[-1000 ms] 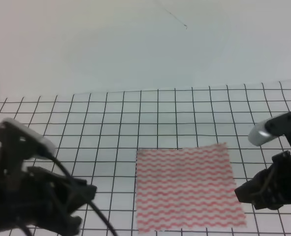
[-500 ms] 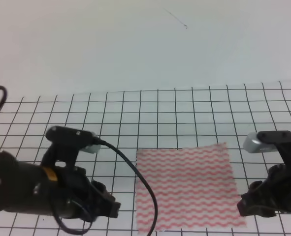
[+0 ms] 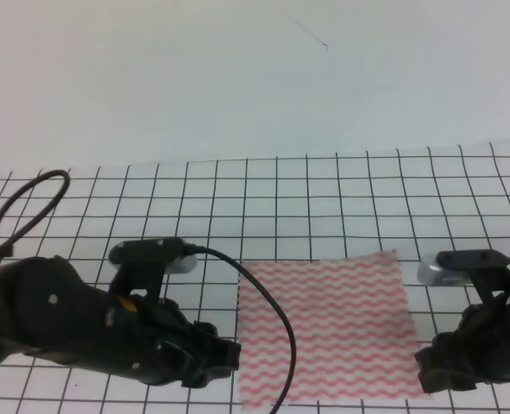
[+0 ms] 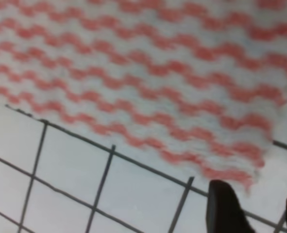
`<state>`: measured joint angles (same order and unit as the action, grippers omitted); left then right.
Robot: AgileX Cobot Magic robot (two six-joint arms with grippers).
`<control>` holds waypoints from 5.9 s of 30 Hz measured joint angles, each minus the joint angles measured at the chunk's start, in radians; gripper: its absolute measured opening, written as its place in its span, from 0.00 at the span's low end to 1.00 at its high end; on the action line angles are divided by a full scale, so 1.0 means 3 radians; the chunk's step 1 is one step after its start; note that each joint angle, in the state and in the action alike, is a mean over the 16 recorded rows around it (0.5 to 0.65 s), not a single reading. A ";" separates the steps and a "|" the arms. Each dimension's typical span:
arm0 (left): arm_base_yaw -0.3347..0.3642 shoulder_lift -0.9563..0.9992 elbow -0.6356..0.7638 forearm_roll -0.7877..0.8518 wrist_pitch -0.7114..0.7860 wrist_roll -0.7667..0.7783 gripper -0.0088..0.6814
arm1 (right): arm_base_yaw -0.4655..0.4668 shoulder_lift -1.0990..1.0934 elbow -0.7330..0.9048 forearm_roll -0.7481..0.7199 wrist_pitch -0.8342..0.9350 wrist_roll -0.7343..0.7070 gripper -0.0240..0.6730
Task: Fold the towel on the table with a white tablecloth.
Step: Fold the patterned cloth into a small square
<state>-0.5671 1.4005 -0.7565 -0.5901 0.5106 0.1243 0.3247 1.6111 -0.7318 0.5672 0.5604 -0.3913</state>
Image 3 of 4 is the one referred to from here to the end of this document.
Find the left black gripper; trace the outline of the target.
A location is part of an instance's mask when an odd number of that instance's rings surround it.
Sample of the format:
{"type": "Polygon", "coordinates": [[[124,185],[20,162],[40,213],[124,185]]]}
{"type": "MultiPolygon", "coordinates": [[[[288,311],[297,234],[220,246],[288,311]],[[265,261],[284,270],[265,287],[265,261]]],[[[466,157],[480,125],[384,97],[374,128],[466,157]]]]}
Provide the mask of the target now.
{"type": "Polygon", "coordinates": [[[150,386],[204,388],[238,370],[241,346],[210,323],[190,322],[176,303],[118,297],[104,317],[110,372],[150,386]]]}

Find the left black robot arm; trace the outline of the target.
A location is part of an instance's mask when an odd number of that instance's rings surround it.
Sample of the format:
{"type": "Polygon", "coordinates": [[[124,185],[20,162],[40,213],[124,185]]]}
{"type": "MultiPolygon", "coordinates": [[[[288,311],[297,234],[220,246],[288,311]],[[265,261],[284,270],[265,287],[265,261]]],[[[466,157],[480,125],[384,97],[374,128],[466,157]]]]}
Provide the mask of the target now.
{"type": "Polygon", "coordinates": [[[60,257],[0,267],[0,364],[25,354],[151,386],[204,388],[230,377],[240,352],[173,300],[99,290],[60,257]]]}

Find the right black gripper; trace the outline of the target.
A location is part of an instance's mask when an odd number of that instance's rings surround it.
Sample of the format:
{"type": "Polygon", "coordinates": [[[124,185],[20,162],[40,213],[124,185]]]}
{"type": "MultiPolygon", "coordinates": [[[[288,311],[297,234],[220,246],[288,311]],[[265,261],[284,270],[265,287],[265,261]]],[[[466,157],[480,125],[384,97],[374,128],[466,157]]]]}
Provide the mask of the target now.
{"type": "Polygon", "coordinates": [[[480,383],[510,382],[510,304],[493,301],[472,305],[457,329],[435,336],[418,351],[423,392],[465,392],[480,383]]]}

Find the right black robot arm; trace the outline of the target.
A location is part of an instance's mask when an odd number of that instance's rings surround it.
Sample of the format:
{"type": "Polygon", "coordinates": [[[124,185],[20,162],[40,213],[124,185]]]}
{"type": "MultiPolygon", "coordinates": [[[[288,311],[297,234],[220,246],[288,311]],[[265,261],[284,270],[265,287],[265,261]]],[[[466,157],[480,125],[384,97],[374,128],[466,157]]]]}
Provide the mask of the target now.
{"type": "Polygon", "coordinates": [[[415,360],[423,392],[458,392],[510,382],[510,295],[463,312],[456,330],[435,336],[415,360]]]}

